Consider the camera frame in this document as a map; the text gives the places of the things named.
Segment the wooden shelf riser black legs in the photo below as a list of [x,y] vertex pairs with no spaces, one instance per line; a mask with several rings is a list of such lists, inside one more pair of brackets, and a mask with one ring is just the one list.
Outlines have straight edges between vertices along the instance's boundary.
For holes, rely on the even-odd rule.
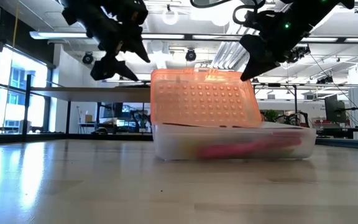
[[57,83],[51,83],[47,87],[32,87],[27,85],[26,95],[39,95],[67,102],[67,118],[65,134],[70,132],[71,104],[73,102],[96,103],[96,117],[94,127],[97,129],[100,123],[101,103],[150,103],[150,88],[116,88],[119,85],[150,85],[148,80],[111,80],[102,82],[101,87],[67,87]]

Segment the long ceiling light bar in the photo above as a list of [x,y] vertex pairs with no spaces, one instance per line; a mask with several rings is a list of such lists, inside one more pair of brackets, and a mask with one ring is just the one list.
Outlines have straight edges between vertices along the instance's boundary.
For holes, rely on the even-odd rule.
[[[36,40],[87,39],[83,32],[39,32],[30,31],[30,36]],[[183,40],[210,42],[237,42],[241,35],[229,34],[154,34],[144,33],[144,40]],[[320,37],[311,36],[300,41],[305,44],[358,44],[358,37]]]

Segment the background work desk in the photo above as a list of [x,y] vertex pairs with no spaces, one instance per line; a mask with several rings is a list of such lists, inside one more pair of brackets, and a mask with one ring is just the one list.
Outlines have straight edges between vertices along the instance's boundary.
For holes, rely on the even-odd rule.
[[[346,108],[346,111],[357,111],[357,110],[358,107]],[[319,131],[317,131],[317,135],[352,139],[353,134],[355,132],[358,133],[358,126],[355,126],[354,128],[347,128],[347,127],[342,128],[340,126],[333,127],[333,128],[322,127]]]

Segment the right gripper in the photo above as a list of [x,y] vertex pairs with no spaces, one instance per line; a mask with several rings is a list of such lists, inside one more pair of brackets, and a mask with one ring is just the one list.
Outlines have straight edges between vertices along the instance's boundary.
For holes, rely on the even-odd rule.
[[279,63],[288,62],[290,51],[305,45],[299,43],[310,33],[310,11],[249,11],[243,26],[259,32],[257,35],[243,35],[239,41],[249,53],[241,75],[241,80],[247,81],[277,68]]

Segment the background green plant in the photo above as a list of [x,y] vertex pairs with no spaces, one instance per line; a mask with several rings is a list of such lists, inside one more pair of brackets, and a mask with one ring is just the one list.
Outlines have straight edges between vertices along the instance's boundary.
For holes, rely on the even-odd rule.
[[275,122],[278,118],[278,112],[275,110],[266,110],[264,111],[264,117],[266,121]]

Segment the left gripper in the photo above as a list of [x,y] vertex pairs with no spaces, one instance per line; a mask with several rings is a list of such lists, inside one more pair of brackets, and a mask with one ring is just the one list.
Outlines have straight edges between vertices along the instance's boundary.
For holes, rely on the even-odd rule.
[[95,81],[106,80],[118,74],[132,81],[139,81],[137,76],[125,64],[115,57],[119,52],[133,52],[143,61],[150,63],[148,53],[143,45],[142,27],[131,27],[130,22],[119,22],[107,17],[88,17],[85,20],[87,35],[98,43],[98,49],[105,54],[95,61],[91,77]]

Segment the black monitor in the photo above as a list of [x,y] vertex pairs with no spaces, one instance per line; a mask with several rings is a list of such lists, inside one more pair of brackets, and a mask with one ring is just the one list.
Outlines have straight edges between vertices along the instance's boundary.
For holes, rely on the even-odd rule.
[[332,123],[346,123],[346,107],[343,101],[330,96],[324,99],[326,119]]

